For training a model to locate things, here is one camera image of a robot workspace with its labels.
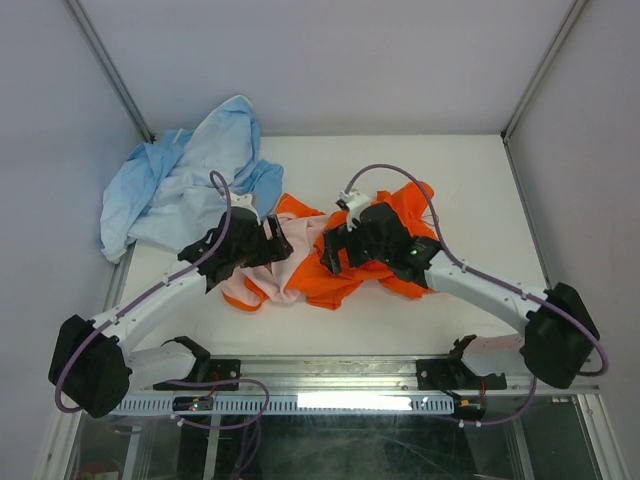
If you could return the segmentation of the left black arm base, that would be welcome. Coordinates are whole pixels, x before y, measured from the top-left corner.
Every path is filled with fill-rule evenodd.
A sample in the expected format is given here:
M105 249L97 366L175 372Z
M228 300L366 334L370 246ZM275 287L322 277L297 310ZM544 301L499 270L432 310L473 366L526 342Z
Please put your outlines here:
M163 345L184 346L195 357L194 366L181 381L204 383L237 379L241 376L240 359L213 357L206 348L187 336L174 337L165 341Z

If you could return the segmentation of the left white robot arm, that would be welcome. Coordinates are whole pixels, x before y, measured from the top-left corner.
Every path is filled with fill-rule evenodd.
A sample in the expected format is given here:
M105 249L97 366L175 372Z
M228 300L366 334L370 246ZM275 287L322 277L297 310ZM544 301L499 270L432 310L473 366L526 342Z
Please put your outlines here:
M101 418L130 391L201 387L212 378L211 354L197 342L179 336L156 348L141 350L139 344L235 270L266 266L292 252L276 216L260 220L250 209L232 207L138 297L89 320L73 315L62 324L48 373L57 408Z

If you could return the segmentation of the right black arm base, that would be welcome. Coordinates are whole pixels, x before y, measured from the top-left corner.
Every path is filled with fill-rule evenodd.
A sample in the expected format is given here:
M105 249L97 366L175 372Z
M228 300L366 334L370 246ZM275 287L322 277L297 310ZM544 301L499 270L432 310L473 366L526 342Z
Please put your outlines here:
M473 373L462 362L462 354L477 339L468 335L454 341L453 349L445 356L415 361L416 380L419 390L440 390L452 393L457 390L505 390L505 375Z

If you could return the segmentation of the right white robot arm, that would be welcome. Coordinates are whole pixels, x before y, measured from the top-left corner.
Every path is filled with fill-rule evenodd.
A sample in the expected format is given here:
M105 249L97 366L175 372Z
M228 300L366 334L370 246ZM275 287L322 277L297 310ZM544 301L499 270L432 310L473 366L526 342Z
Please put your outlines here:
M323 235L321 263L338 275L371 261L384 264L394 278L452 295L488 312L513 329L497 337L467 335L454 343L448 378L469 387L481 376L527 371L557 389L571 386L599 332L573 287L522 287L456 263L442 243L413 235L386 203L365 208L358 219Z

